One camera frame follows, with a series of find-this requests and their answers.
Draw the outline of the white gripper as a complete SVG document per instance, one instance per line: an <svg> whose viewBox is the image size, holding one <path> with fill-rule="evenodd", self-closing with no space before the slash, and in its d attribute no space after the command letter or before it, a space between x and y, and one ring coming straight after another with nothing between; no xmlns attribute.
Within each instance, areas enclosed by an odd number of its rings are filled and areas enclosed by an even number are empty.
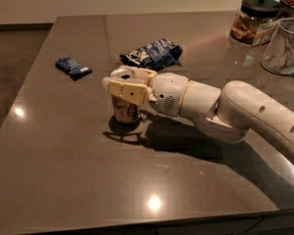
<svg viewBox="0 0 294 235"><path fill-rule="evenodd" d="M102 79L108 93L137 106L149 103L158 113L177 116L189 81L187 77L172 72L157 75L154 70L130 66L120 66L120 69L120 78Z"/></svg>

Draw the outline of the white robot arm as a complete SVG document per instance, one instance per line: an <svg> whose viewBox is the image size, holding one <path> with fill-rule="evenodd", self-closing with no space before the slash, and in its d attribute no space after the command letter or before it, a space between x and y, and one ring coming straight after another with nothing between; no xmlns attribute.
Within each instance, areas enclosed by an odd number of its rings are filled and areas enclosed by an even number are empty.
<svg viewBox="0 0 294 235"><path fill-rule="evenodd" d="M252 129L294 165L294 113L246 82L233 80L219 89L172 72L121 66L102 86L133 105L186 118L221 142L239 143Z"/></svg>

